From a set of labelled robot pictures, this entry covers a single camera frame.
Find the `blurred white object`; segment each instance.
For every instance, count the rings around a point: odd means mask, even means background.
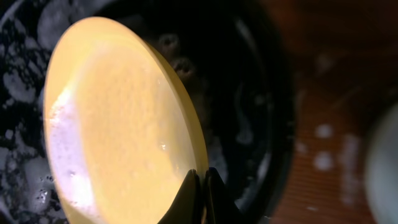
[[[366,161],[366,193],[378,223],[398,223],[398,105],[371,136]]]

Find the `black plate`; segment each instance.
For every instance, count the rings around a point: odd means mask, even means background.
[[[0,2],[1,12],[6,12],[11,2]],[[107,6],[94,6],[93,2],[71,0],[53,6],[64,12],[61,16],[66,19],[62,27],[54,27],[55,32],[51,35],[60,36],[70,24],[82,17],[96,15],[118,19],[133,14],[140,14],[155,36],[177,34],[181,40],[181,54],[197,66],[198,75],[209,83],[206,94],[212,99],[211,128],[220,139],[228,165],[226,186],[230,196],[236,200],[243,198],[240,199],[240,208],[251,223],[264,215],[269,217],[289,171],[294,118],[289,68],[279,37],[261,7],[252,1],[224,0],[126,0]],[[44,8],[49,11],[47,3],[44,0],[24,1],[16,7],[12,14],[21,22],[25,29],[23,32],[15,20],[1,20],[0,44],[4,51],[0,49],[0,73],[3,79],[7,74],[7,80],[12,77],[22,80],[22,87],[16,85],[18,80],[11,82],[18,93],[10,92],[6,86],[10,82],[0,82],[0,106],[6,105],[0,108],[0,133],[7,130],[14,133],[11,139],[0,137],[0,147],[9,149],[6,169],[0,170],[2,178],[8,182],[15,181],[16,177],[26,179],[25,164],[45,157],[39,96],[55,43],[43,43],[40,28],[38,31],[42,24],[38,23]],[[28,37],[35,41],[37,47],[26,47]],[[13,62],[19,58],[23,61],[15,65]],[[244,144],[237,141],[243,129],[249,130],[246,138],[250,138],[250,133],[252,137],[252,141]],[[35,151],[32,155],[21,154],[21,145]],[[18,152],[16,158],[9,158],[14,151]],[[10,161],[17,163],[17,169],[8,168]],[[34,223],[41,217],[51,219],[48,212],[59,206],[51,189],[46,190],[54,199],[42,211],[43,215],[18,209],[19,204],[29,206],[29,199],[21,196],[29,188],[28,181],[13,190],[0,186],[11,216],[20,218],[21,223]]]

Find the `brown table surface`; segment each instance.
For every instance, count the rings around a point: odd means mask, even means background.
[[[298,115],[271,224],[375,223],[364,193],[366,136],[398,100],[398,1],[260,2],[282,34]]]

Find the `yellow oval slice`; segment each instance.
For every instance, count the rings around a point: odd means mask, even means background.
[[[72,223],[157,223],[188,170],[203,180],[205,143],[170,65],[110,19],[77,22],[52,55],[45,140]]]

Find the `dark dish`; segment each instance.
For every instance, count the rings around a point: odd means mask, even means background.
[[[163,54],[182,79],[194,72],[196,81],[184,84],[203,103],[195,108],[204,111],[210,165],[224,176],[246,220],[272,213],[292,155],[293,101],[279,38],[256,3],[37,0],[2,1],[0,10],[5,217],[17,223],[65,221],[45,155],[42,89],[57,40],[88,16],[118,20],[160,51],[174,42],[164,35],[178,37],[178,55]]]

